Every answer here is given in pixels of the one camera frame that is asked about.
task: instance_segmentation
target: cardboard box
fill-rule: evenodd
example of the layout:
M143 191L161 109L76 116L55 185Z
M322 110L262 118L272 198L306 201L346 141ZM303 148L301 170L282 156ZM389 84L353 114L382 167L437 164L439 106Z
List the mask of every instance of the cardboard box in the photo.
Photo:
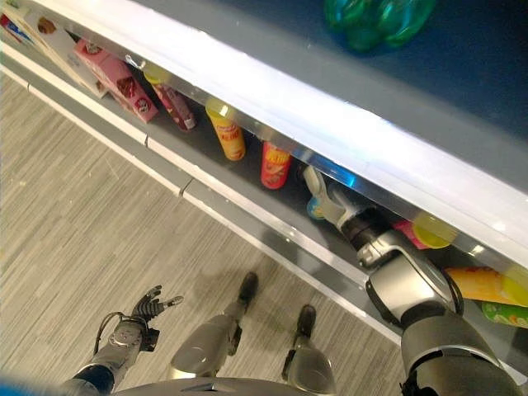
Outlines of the cardboard box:
M83 39L75 46L75 54L126 110L133 111L144 122L148 122L158 113L158 109L132 76L125 62Z
M105 95L106 89L74 53L75 40L63 27L13 0L2 0L2 12L72 80L97 97Z

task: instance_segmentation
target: shelf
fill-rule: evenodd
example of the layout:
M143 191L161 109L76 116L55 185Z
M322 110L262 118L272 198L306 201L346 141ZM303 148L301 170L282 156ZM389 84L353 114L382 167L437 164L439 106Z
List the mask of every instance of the shelf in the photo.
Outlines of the shelf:
M310 0L30 3L528 267L523 2L439 2L407 46L362 56Z
M28 59L26 56L29 53L24 55L18 50L23 49L12 48L18 54L15 57L24 64L10 56L2 56L0 63L2 70L23 86L27 85L30 92L378 332L399 342L399 330L381 319L363 290L363 280L367 275L348 263L348 269L353 269L352 276L344 276L339 271L342 268L336 263L346 259L354 263L355 255L328 224L313 223L308 219L303 203L306 191L296 183L295 178L291 177L285 188L279 191L268 191L260 186L258 141L254 139L248 145L245 161L231 163L224 159L203 113L200 113L196 130L189 134L178 131L165 112L161 112L152 124L145 125L115 106L112 100L99 101L98 105L108 112L99 111L98 107L96 113L85 104L88 103L87 98L90 99L89 94L71 85L45 58L31 54ZM109 113L112 114L111 122L106 119ZM119 128L114 124L116 119L120 120L117 122ZM130 127L148 136L147 145L151 149L129 136ZM183 167L175 167L152 148L160 152L165 148L167 151L164 155L176 159L174 162L182 163ZM169 156L172 150L177 150L177 153ZM251 201L254 206L245 207L247 201ZM289 234L293 230L292 224L295 224L297 231L293 236ZM323 257L317 257L314 251L319 251ZM497 356L514 368L510 367L509 372L517 382L525 382L528 349L523 335L526 335L526 331L488 322L474 304L469 304L466 318L483 334Z

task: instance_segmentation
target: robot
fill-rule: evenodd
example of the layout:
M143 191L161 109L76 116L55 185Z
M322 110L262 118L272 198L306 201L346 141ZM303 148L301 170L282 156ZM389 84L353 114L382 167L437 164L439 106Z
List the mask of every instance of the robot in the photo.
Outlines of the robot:
M366 291L388 322L403 330L401 348L407 380L404 396L521 396L486 342L467 323L460 291L450 277L436 269L407 238L365 198L335 182L327 185L312 167L304 179L334 224L357 251L370 278ZM254 295L257 276L244 278L237 299L223 313L201 324L174 354L168 381L116 393L120 396L188 395L215 391L218 395L332 395L336 385L327 357L310 340L316 311L305 305L299 314L282 377L286 384L257 379L219 378L227 356L235 355L242 336L241 321ZM153 351L159 331L149 321L181 303L177 296L160 302L161 286L151 289L130 316L111 313L97 334L94 355L59 389L68 395L111 394L141 351ZM113 315L120 321L107 344L98 349L102 328Z

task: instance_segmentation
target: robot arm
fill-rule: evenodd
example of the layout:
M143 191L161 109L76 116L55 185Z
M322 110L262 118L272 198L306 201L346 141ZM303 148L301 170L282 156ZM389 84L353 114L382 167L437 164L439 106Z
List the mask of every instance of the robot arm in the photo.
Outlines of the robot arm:
M152 288L134 307L132 314L110 313L102 321L97 334L93 358L61 389L68 395L109 394L125 377L141 351L154 351L159 330L149 327L149 321L166 308L178 305L183 297L177 296L165 302L156 297L161 286ZM120 321L109 336L107 344L99 350L99 340L104 327L113 316Z
M325 218L373 270L366 290L382 317L403 329L404 395L521 395L512 378L462 318L460 291L375 207L337 183L328 187L312 167L304 179Z

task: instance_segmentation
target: wood-grain floor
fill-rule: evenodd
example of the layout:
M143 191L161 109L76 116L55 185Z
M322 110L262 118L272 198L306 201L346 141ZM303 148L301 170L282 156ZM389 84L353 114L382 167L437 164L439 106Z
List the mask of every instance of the wood-grain floor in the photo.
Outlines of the wood-grain floor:
M164 378L191 330L218 313L244 274L261 279L223 376L281 380L303 304L339 394L396 395L398 348L206 213L174 196L2 75L0 370L58 384L89 357L101 318L149 287L185 301L155 319L158 348L121 389Z

